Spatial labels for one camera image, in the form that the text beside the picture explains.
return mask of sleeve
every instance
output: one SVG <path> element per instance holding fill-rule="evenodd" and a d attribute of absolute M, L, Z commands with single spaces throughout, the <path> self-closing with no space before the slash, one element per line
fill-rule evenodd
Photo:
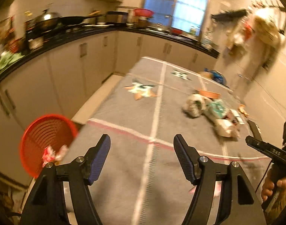
<path fill-rule="evenodd" d="M 265 214 L 266 223 L 267 224 L 273 223 L 273 221 L 278 218 L 279 214 L 285 208 L 285 206 L 286 206 L 286 193 L 274 203 L 271 211 L 268 214 Z"/>

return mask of window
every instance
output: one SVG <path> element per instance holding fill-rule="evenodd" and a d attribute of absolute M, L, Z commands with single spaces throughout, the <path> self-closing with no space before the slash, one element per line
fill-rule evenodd
<path fill-rule="evenodd" d="M 152 23 L 189 32 L 191 26 L 202 25 L 208 0 L 145 0 L 144 8 L 154 11 Z"/>

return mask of red colander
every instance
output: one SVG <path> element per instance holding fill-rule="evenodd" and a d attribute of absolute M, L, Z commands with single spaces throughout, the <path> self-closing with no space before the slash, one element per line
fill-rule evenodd
<path fill-rule="evenodd" d="M 43 169 L 44 149 L 50 145 L 57 153 L 63 145 L 69 147 L 77 132 L 74 123 L 61 115 L 45 115 L 35 120 L 20 143 L 20 158 L 25 170 L 37 178 Z"/>
<path fill-rule="evenodd" d="M 134 9 L 135 16 L 140 16 L 140 17 L 147 17 L 150 18 L 154 12 L 148 9 L 144 8 L 136 8 Z"/>

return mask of wok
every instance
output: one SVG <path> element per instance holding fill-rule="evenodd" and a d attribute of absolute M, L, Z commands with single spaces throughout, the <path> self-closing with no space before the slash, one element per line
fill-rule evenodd
<path fill-rule="evenodd" d="M 35 28 L 41 32 L 53 30 L 57 26 L 59 18 L 59 13 L 48 13 L 48 9 L 46 9 L 43 11 L 43 14 L 35 18 Z"/>
<path fill-rule="evenodd" d="M 59 18 L 59 22 L 63 25 L 78 25 L 85 19 L 91 19 L 96 17 L 102 17 L 104 14 L 96 14 L 97 12 L 91 13 L 88 16 L 68 16 L 68 17 L 61 17 Z"/>

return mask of black countertop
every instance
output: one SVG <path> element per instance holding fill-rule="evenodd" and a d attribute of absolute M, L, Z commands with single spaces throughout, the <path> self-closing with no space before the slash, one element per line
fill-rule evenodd
<path fill-rule="evenodd" d="M 193 41 L 193 40 L 189 41 L 186 39 L 181 39 L 179 37 L 173 37 L 165 33 L 156 33 L 151 30 L 133 29 L 133 28 L 117 28 L 117 27 L 108 27 L 105 29 L 88 29 L 88 30 L 80 30 L 80 31 L 70 32 L 70 33 L 65 33 L 65 34 L 59 34 L 53 37 L 51 40 L 49 40 L 39 49 L 34 50 L 30 54 L 26 55 L 25 57 L 19 59 L 15 63 L 1 70 L 0 71 L 0 82 L 3 79 L 5 79 L 10 73 L 12 73 L 17 68 L 19 68 L 21 65 L 37 57 L 38 55 L 43 54 L 44 52 L 47 52 L 55 47 L 61 46 L 65 43 L 68 43 L 68 42 L 71 42 L 71 41 L 74 41 L 74 40 L 77 40 L 83 37 L 100 34 L 104 32 L 110 32 L 110 31 L 129 31 L 129 32 L 134 32 L 134 33 L 139 33 L 139 34 L 146 34 L 146 35 L 151 35 L 155 37 L 160 37 L 166 40 L 170 40 L 176 43 L 183 44 L 185 46 L 189 46 L 193 49 L 206 53 L 214 58 L 218 58 L 219 56 L 219 52 L 217 52 L 214 49 L 208 50 L 204 48 L 203 46 L 201 46 L 201 44 L 198 41 Z"/>

